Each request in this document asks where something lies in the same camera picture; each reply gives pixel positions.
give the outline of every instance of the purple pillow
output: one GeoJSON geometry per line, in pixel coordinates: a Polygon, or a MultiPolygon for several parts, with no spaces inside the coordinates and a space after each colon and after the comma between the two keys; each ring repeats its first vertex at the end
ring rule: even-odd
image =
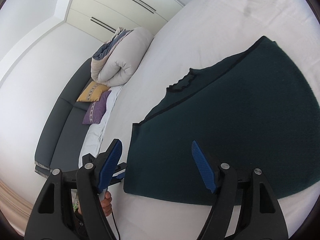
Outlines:
{"type": "Polygon", "coordinates": [[[103,115],[107,110],[107,97],[111,93],[111,90],[103,92],[100,100],[92,102],[88,108],[87,113],[84,116],[82,124],[100,123],[103,115]]]}

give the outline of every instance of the white bed sheet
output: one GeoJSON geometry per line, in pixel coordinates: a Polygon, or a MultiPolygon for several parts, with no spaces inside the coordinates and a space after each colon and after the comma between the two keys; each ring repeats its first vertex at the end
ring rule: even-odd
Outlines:
{"type": "MultiPolygon", "coordinates": [[[[132,123],[144,119],[169,85],[189,68],[205,68],[248,49],[261,36],[276,41],[304,74],[320,101],[320,26],[305,0],[192,0],[155,36],[136,73],[123,87],[107,123],[100,152],[114,138],[125,162],[132,123]]],[[[194,240],[210,206],[172,203],[109,188],[123,240],[194,240]]],[[[320,193],[320,182],[279,200],[289,236],[302,224],[320,193]]],[[[239,214],[235,206],[227,235],[239,214]]]]}
{"type": "Polygon", "coordinates": [[[91,153],[93,157],[97,157],[99,154],[100,146],[103,139],[103,134],[106,129],[107,122],[110,118],[111,111],[115,106],[117,97],[122,89],[123,85],[111,87],[111,93],[107,97],[107,110],[103,115],[101,122],[99,124],[90,125],[88,132],[84,138],[82,148],[79,156],[79,168],[82,167],[82,156],[91,153]]]}

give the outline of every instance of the dark sleeve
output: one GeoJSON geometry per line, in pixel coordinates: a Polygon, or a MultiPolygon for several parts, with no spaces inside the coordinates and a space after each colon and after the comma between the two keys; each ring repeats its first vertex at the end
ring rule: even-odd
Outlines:
{"type": "Polygon", "coordinates": [[[75,211],[75,215],[76,215],[76,228],[78,233],[84,237],[88,237],[87,230],[85,229],[85,226],[84,226],[83,217],[78,212],[78,208],[75,211]]]}

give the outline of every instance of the white wardrobe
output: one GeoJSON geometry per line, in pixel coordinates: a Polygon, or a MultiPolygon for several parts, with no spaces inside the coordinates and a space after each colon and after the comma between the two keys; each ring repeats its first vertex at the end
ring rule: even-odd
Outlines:
{"type": "Polygon", "coordinates": [[[72,0],[67,23],[105,42],[118,27],[155,35],[182,7],[177,0],[72,0]]]}

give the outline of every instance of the human hand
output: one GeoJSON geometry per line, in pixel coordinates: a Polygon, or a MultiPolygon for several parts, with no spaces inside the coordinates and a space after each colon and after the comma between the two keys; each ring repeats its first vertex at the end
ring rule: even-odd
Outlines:
{"type": "MultiPolygon", "coordinates": [[[[105,197],[105,199],[100,201],[100,204],[101,204],[101,207],[102,207],[102,210],[103,210],[105,216],[107,217],[112,212],[112,204],[111,204],[112,197],[111,197],[111,193],[109,191],[106,191],[104,197],[105,197]]],[[[80,208],[80,203],[79,203],[78,207],[79,207],[78,212],[79,212],[80,215],[82,215],[81,208],[80,208]]]]}

